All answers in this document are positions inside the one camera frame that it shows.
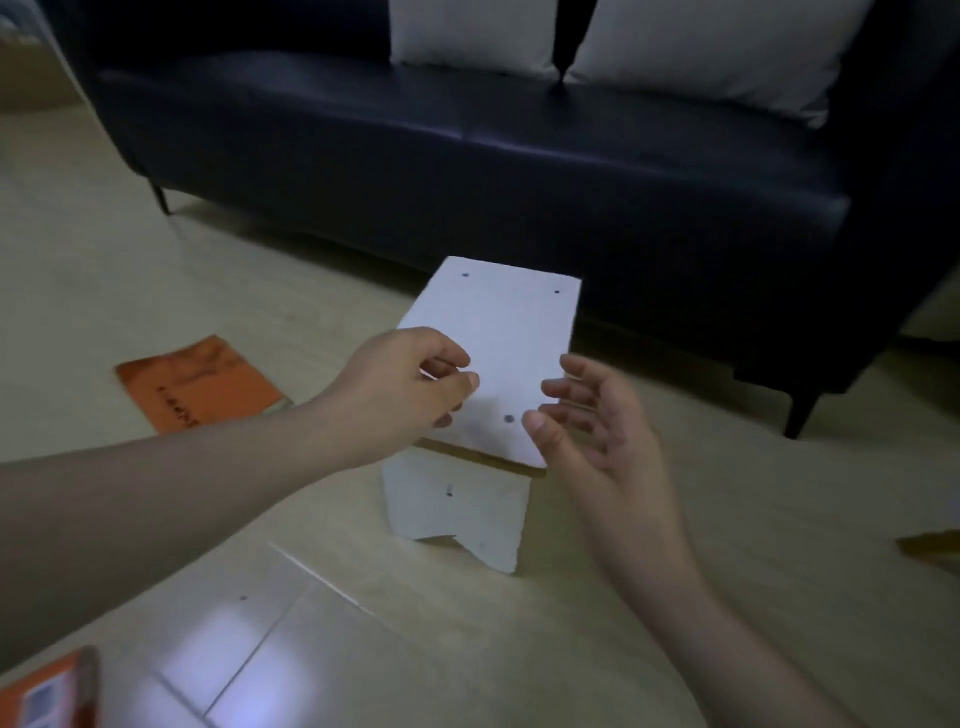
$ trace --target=person's left hand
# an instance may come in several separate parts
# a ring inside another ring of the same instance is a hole
[[[363,344],[307,405],[323,419],[339,469],[382,460],[431,426],[449,425],[450,412],[480,384],[474,372],[459,371],[469,363],[467,352],[434,328],[387,331]]]

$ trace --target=pillow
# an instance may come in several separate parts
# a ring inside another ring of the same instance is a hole
[[[390,0],[393,63],[556,80],[557,0]]]
[[[567,79],[737,101],[812,126],[873,0],[597,0]]]

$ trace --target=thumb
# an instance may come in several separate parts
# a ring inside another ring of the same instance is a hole
[[[480,386],[480,376],[475,372],[458,372],[432,381],[428,386],[433,387],[434,391],[438,393],[437,400],[443,409],[436,415],[434,418],[436,419],[445,415],[454,407],[463,404],[464,400]]]
[[[593,478],[596,470],[569,433],[552,417],[532,409],[523,414],[523,428],[543,455],[547,467],[568,486],[577,488]]]

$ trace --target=orange book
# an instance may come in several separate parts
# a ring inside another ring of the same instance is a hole
[[[160,434],[258,415],[290,401],[219,336],[116,367]]]
[[[0,690],[0,728],[96,728],[100,661],[84,647]]]

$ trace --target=tile floor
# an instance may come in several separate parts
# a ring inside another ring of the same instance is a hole
[[[214,332],[302,401],[423,284],[171,202],[84,109],[0,116],[0,458],[150,434],[111,367]],[[596,328],[575,349],[635,376],[738,609],[871,725],[960,724],[960,579],[892,545],[960,522],[955,365],[885,354],[792,443],[784,398],[722,366]],[[0,682],[94,643],[108,728],[702,724],[549,479],[519,558],[395,538],[378,469],[342,473]]]

